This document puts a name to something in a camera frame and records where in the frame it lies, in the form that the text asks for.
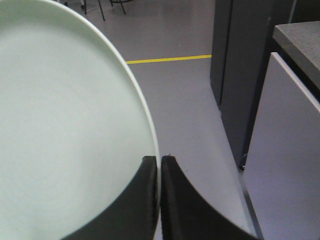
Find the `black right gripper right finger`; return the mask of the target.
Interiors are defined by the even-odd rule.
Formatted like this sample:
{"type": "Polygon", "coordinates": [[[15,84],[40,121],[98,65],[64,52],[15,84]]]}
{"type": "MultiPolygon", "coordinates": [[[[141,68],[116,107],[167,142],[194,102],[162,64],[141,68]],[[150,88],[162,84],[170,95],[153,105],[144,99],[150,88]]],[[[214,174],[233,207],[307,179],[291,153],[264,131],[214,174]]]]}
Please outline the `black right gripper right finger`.
{"type": "Polygon", "coordinates": [[[214,209],[170,155],[161,159],[160,210],[164,240],[256,239],[214,209]]]}

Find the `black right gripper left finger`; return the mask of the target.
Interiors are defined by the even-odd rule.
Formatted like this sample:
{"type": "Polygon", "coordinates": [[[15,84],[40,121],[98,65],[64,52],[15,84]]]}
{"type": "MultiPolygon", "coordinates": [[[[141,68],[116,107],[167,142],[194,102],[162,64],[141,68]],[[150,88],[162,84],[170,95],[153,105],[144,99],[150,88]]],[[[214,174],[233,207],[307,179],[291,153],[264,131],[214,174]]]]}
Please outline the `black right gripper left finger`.
{"type": "Polygon", "coordinates": [[[65,240],[152,240],[158,221],[158,168],[145,156],[125,190],[102,213],[65,240]]]}

